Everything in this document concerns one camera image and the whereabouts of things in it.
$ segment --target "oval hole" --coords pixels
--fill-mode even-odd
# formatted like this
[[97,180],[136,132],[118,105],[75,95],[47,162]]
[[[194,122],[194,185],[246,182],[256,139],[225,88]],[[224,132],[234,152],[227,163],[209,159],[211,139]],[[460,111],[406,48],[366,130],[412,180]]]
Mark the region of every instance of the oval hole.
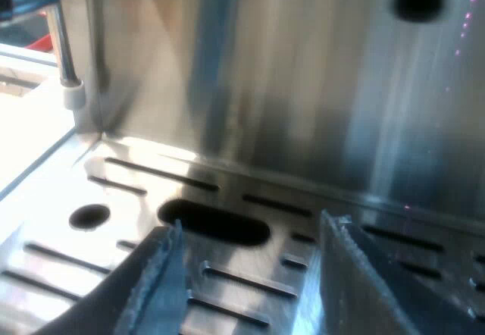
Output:
[[109,208],[104,205],[86,205],[78,208],[69,218],[69,224],[81,230],[93,230],[109,218]]
[[263,221],[184,199],[162,205],[158,218],[171,224],[179,219],[188,231],[242,246],[257,246],[270,237],[270,228]]

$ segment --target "round hole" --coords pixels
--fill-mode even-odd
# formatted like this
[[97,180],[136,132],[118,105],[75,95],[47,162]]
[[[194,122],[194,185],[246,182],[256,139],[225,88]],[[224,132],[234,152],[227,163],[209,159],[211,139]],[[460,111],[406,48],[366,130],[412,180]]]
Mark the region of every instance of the round hole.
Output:
[[69,218],[69,224],[81,230],[93,230],[109,218],[109,208],[104,205],[86,205],[78,208]]

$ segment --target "slot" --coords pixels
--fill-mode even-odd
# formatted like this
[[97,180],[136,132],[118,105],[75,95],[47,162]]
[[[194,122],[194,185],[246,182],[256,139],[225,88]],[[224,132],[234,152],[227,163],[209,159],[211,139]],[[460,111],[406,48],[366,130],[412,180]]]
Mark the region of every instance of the slot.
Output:
[[441,280],[441,273],[436,269],[423,267],[421,265],[413,265],[405,261],[399,261],[399,264],[407,271],[417,274],[418,276],[427,277],[433,280]]
[[411,246],[417,246],[418,248],[432,250],[438,253],[445,251],[445,248],[441,244],[434,243],[428,240],[417,239],[412,236],[407,236],[400,233],[394,233],[392,231],[379,229],[377,227],[372,227],[370,225],[364,225],[362,226],[362,229],[366,233],[373,234],[375,236],[380,236],[381,238],[393,240],[395,242],[409,244]]
[[186,185],[197,187],[199,189],[204,189],[206,191],[215,192],[215,191],[219,190],[219,186],[216,186],[212,183],[206,183],[206,182],[202,182],[202,181],[199,181],[199,180],[194,180],[192,178],[180,176],[178,174],[171,174],[169,172],[155,170],[154,168],[142,166],[142,165],[139,165],[139,164],[134,164],[134,163],[127,162],[127,161],[122,161],[122,160],[117,159],[117,158],[108,157],[108,158],[105,158],[105,162],[117,164],[118,166],[129,168],[131,170],[141,171],[141,172],[145,172],[147,174],[153,174],[155,176],[160,176],[160,177],[168,178],[170,180],[179,181],[181,183],[185,183]]
[[184,199],[162,205],[158,218],[170,224],[179,219],[185,230],[241,246],[258,246],[270,237],[263,221]]
[[209,261],[204,261],[203,271],[208,274],[213,274],[229,280],[234,280],[239,283],[248,284],[250,286],[259,288],[260,290],[276,293],[278,295],[296,298],[297,294],[293,287],[286,284],[278,283],[272,280],[263,278],[255,278],[249,274],[236,273],[228,268],[216,265]]
[[80,296],[74,295],[73,293],[69,293],[67,291],[61,290],[60,288],[51,286],[50,284],[39,282],[38,280],[34,280],[33,278],[29,278],[23,276],[22,274],[12,272],[12,271],[3,271],[0,273],[0,276],[9,278],[11,280],[16,280],[22,284],[26,284],[27,286],[35,287],[39,290],[43,290],[61,297],[65,299],[70,299],[72,301],[79,301],[81,299]]
[[128,191],[138,196],[144,196],[147,194],[145,189],[138,189],[133,186],[123,185],[122,183],[106,180],[105,178],[101,178],[101,177],[88,176],[88,180],[99,183],[100,185],[103,185],[106,187],[114,187],[115,189],[122,189],[123,191]]
[[242,196],[242,199],[247,202],[251,202],[252,204],[266,206],[268,208],[275,208],[277,210],[290,212],[292,214],[302,215],[306,217],[311,217],[311,211],[305,208],[299,208],[290,204],[286,204],[283,202],[279,202],[272,199],[267,199],[265,197],[255,196],[245,194]]
[[260,327],[267,327],[270,324],[268,317],[265,315],[224,304],[216,299],[209,298],[208,296],[195,295],[191,293],[191,291],[189,291],[189,293],[189,305],[199,305],[201,307],[209,308],[236,319],[251,322]]
[[305,234],[292,233],[291,237],[293,240],[296,240],[297,242],[308,243],[308,244],[314,244],[316,242],[315,238],[312,238],[311,236],[308,236]]
[[101,274],[109,274],[111,271],[107,268],[100,267],[98,265],[94,265],[93,263],[89,263],[87,261],[83,261],[78,258],[71,257],[70,255],[65,255],[60,252],[56,252],[55,250],[46,248],[44,246],[40,246],[35,243],[28,243],[24,246],[24,250],[28,252],[34,252],[37,254],[42,254],[51,258],[58,259],[60,261],[65,261],[67,263],[70,263],[72,265],[78,265],[82,268],[90,269],[92,271],[99,272]]
[[134,242],[129,242],[128,240],[118,240],[116,246],[122,249],[133,250],[136,248],[136,246],[138,246],[138,244]]
[[296,269],[307,269],[308,264],[306,260],[302,257],[291,254],[283,254],[281,256],[281,264],[286,267],[296,268]]

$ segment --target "espresso machine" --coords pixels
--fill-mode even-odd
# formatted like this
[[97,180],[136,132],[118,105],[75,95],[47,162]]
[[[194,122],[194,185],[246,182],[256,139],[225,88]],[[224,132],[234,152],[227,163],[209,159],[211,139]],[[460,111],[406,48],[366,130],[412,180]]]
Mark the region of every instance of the espresso machine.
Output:
[[485,333],[485,0],[13,1],[75,129],[0,333]]

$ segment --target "stainless steel surface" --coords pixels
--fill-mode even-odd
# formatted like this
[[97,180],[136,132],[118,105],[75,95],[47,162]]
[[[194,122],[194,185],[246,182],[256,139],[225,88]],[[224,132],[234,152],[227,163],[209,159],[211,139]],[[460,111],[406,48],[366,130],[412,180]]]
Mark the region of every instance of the stainless steel surface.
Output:
[[58,59],[59,74],[63,86],[78,86],[80,84],[74,70],[73,56],[70,53],[69,39],[67,37],[66,22],[61,3],[47,9],[47,22],[54,52]]
[[[48,166],[39,168],[43,181],[27,180],[26,186],[20,185],[0,202],[5,215],[26,215],[24,224],[0,246],[0,270],[8,271],[0,275],[1,313],[10,314],[0,320],[5,329],[28,333],[69,308],[73,296],[84,296],[126,258],[131,243],[142,240],[154,225],[167,225],[159,221],[158,213],[175,199],[259,219],[271,231],[268,241],[257,246],[186,233],[191,294],[184,334],[325,333],[326,312],[320,298],[320,267],[325,263],[318,245],[322,208],[334,215],[351,215],[379,246],[410,264],[410,274],[462,311],[485,313],[485,294],[470,285],[470,278],[485,277],[485,265],[477,256],[484,254],[485,230],[479,235],[450,230],[439,221],[426,224],[214,170],[187,161],[189,152],[181,155],[185,159],[174,159],[101,141],[76,159],[65,155],[67,148],[55,154],[76,162],[69,172],[65,171],[69,161],[53,156]],[[111,211],[104,224],[91,231],[69,225],[76,209],[94,203]],[[210,214],[206,220],[217,226]],[[231,233],[234,228],[226,230]],[[32,250],[39,247],[43,250]],[[423,274],[434,272],[439,275]],[[21,280],[10,273],[22,276]]]
[[485,0],[445,2],[88,0],[102,130],[482,221]]

